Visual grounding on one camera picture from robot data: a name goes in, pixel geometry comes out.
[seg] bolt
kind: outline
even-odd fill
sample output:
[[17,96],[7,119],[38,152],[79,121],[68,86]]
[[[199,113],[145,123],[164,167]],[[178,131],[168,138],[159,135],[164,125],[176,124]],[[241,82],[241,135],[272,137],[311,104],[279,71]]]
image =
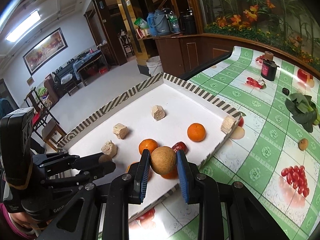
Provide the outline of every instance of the bolt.
[[204,173],[198,173],[197,174],[197,179],[203,180],[205,179],[207,176]]
[[129,173],[123,174],[121,177],[123,180],[129,180],[131,179],[131,175]]
[[234,182],[234,185],[235,185],[236,188],[243,188],[243,183],[240,182],[240,181]]
[[93,190],[94,189],[94,184],[93,183],[88,183],[84,186],[86,190]]

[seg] blue tablecloth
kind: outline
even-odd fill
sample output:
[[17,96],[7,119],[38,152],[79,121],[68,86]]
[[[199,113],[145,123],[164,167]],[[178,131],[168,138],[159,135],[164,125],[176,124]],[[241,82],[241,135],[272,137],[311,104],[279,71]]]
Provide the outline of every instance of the blue tablecloth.
[[78,69],[82,67],[83,64],[85,64],[89,59],[91,59],[94,55],[98,54],[101,50],[98,49],[96,51],[94,51],[93,53],[89,53],[87,55],[85,55],[84,57],[82,57],[81,59],[75,61],[73,63],[73,69],[75,71],[75,75],[77,80],[80,80],[80,75],[78,73]]

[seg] cork stopper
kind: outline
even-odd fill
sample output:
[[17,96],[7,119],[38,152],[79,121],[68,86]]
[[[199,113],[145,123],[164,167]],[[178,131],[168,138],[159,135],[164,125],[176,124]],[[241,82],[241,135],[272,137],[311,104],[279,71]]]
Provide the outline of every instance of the cork stopper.
[[269,51],[265,51],[264,52],[264,58],[272,61],[273,60],[273,54],[271,52],[269,52]]

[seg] blue kettle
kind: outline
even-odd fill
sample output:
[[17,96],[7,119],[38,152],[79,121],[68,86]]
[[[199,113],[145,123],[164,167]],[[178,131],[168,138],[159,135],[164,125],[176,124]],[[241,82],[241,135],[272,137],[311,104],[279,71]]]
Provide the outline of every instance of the blue kettle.
[[155,15],[153,17],[154,23],[151,23],[151,25],[149,26],[155,27],[159,36],[170,34],[171,33],[170,27],[164,12],[157,9],[154,15]]
[[151,34],[151,36],[157,36],[158,35],[158,31],[156,29],[156,27],[153,27],[155,25],[155,22],[153,20],[153,18],[155,17],[154,13],[149,13],[148,17],[147,17],[147,22],[149,25],[149,33]]

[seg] trash can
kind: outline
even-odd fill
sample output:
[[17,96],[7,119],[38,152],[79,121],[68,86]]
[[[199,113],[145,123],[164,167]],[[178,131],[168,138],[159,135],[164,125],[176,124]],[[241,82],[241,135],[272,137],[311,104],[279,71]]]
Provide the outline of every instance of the trash can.
[[147,60],[147,67],[149,68],[149,74],[154,76],[160,72],[163,72],[160,56],[155,56]]

